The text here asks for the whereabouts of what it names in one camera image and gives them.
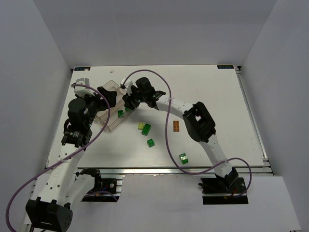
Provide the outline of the green lego with printed face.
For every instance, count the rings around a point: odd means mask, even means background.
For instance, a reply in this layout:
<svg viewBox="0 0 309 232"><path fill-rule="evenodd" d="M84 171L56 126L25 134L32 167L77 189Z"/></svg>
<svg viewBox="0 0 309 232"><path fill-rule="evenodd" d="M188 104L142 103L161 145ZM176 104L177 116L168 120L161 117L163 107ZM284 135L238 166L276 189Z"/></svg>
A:
<svg viewBox="0 0 309 232"><path fill-rule="evenodd" d="M117 115L118 115L118 117L122 117L124 115L123 110L118 110Z"/></svg>

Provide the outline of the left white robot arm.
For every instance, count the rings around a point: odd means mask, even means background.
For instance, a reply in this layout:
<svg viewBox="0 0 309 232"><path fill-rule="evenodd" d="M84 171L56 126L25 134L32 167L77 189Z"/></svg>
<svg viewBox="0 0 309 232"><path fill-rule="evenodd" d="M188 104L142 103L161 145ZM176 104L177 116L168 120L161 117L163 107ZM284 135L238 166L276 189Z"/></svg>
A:
<svg viewBox="0 0 309 232"><path fill-rule="evenodd" d="M75 86L75 99L68 104L68 119L58 162L35 200L28 200L26 212L32 228L53 232L66 232L72 222L73 204L88 193L102 190L100 171L94 168L77 171L92 136L91 125L100 111L115 107L117 92L103 87L94 93L87 87Z"/></svg>

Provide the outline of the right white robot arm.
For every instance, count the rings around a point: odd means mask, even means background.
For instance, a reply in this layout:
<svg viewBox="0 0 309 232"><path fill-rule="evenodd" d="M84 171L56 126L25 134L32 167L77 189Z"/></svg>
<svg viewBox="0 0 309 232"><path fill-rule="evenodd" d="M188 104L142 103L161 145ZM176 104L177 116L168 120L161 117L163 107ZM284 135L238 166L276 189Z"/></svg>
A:
<svg viewBox="0 0 309 232"><path fill-rule="evenodd" d="M226 190L232 188L239 175L219 145L215 122L202 102L192 104L165 97L165 92L156 91L146 77L138 79L135 86L123 79L120 88L126 91L123 97L126 108L135 110L140 103L145 103L183 119L189 136L203 147L214 166L218 184Z"/></svg>

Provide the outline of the clear compartment organizer tray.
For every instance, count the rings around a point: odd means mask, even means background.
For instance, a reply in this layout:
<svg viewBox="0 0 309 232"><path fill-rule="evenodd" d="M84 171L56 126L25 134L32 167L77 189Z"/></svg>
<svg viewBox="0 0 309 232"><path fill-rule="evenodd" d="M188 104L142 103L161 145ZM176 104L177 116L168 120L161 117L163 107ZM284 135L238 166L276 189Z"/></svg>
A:
<svg viewBox="0 0 309 232"><path fill-rule="evenodd" d="M113 80L110 80L103 86L108 91L117 91L117 104L115 107L111 108L111 115L110 119L107 123L107 126L105 130L111 132L113 129L115 129L120 123L122 123L126 118L128 118L133 111L125 111L124 101L122 97L126 94L126 92L119 87L118 84L116 84ZM123 110L124 115L122 117L118 117L117 111ZM98 112L95 117L95 124L99 127L103 127L106 124L106 120L108 117L108 110Z"/></svg>

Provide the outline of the light yellow 2x2 lego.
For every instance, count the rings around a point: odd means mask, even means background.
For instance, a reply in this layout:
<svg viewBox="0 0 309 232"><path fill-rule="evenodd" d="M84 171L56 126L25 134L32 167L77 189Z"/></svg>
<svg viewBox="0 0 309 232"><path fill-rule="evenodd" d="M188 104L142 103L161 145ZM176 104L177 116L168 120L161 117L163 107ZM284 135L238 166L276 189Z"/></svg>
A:
<svg viewBox="0 0 309 232"><path fill-rule="evenodd" d="M144 129L144 123L142 123L142 122L139 122L138 123L138 130L143 130Z"/></svg>

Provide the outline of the upturned green 2x4 lego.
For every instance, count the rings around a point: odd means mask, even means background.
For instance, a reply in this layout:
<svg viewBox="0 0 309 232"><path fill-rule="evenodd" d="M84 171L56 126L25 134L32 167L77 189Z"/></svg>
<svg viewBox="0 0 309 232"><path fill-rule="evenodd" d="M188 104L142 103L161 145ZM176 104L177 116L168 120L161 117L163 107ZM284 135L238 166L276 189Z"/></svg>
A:
<svg viewBox="0 0 309 232"><path fill-rule="evenodd" d="M146 123L143 127L141 134L147 136L150 132L150 129L151 129L151 125Z"/></svg>

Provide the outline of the green 2x2 lego brick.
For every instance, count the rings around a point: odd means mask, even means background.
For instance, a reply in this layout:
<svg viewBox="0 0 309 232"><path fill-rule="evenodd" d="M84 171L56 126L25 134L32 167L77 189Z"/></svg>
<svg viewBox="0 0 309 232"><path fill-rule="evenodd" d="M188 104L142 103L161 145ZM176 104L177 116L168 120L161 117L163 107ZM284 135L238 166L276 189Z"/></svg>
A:
<svg viewBox="0 0 309 232"><path fill-rule="evenodd" d="M149 140L147 140L146 142L147 142L147 145L148 145L149 147L153 147L153 146L155 145L155 142L154 142L153 139L149 139Z"/></svg>

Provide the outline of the orange 2x4 lego plate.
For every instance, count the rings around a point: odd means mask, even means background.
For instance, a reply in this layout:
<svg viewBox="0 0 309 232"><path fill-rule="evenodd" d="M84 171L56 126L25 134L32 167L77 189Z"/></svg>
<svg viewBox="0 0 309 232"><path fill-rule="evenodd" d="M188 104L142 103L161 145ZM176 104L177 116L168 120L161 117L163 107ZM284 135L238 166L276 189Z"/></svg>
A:
<svg viewBox="0 0 309 232"><path fill-rule="evenodd" d="M179 132L180 131L180 123L178 120L173 121L173 131L174 132Z"/></svg>

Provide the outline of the green lego with eyes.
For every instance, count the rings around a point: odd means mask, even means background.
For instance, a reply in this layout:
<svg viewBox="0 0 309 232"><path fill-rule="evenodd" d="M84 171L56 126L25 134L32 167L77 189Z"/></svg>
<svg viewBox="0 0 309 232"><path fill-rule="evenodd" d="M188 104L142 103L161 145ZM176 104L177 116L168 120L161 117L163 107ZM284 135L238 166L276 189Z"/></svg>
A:
<svg viewBox="0 0 309 232"><path fill-rule="evenodd" d="M179 159L182 164L187 164L189 162L188 157L185 153L180 154Z"/></svg>

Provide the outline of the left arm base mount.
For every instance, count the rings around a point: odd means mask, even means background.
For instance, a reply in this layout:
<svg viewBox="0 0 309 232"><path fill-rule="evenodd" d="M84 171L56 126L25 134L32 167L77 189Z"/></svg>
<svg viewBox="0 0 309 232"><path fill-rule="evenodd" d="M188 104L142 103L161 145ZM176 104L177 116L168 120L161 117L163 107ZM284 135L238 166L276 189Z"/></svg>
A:
<svg viewBox="0 0 309 232"><path fill-rule="evenodd" d="M82 202L117 202L120 197L120 179L105 178L99 169L87 168L75 173L75 180L78 177L89 175L94 179L93 187L82 198Z"/></svg>

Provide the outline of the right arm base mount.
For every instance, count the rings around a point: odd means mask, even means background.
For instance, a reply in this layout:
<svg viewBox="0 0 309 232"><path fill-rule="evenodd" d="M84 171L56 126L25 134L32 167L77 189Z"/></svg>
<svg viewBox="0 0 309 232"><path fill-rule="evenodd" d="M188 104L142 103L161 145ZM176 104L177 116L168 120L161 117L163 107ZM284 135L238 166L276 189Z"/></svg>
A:
<svg viewBox="0 0 309 232"><path fill-rule="evenodd" d="M249 204L244 179L239 177L226 189L216 178L201 178L198 184L202 191L204 205L241 205Z"/></svg>

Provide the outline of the aluminium table edge rail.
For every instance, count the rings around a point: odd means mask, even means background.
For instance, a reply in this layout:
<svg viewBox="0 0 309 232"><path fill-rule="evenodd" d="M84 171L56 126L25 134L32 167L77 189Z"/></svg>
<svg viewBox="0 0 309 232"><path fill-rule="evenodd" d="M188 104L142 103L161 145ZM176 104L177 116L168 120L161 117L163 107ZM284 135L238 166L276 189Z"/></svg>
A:
<svg viewBox="0 0 309 232"><path fill-rule="evenodd" d="M238 78L238 81L239 81L239 86L241 88L241 91L242 91L242 94L243 94L243 97L244 97L244 101L245 101L245 104L246 104L246 107L247 107L247 110L248 110L249 117L250 117L250 120L251 120L251 123L252 123L252 126L253 126L253 131L254 131L258 146L259 146L259 150L261 151L264 166L270 168L269 172L271 174L274 174L273 170L271 168L271 164L270 164L267 152L265 150L263 140L261 138L261 134L260 134L258 125L257 125L256 120L255 120L253 108L252 108L251 103L249 101L248 91L246 90L244 82L243 82L243 77L242 77L242 73L241 73L241 66L236 66L235 72L236 72L236 75L237 75L237 78Z"/></svg>

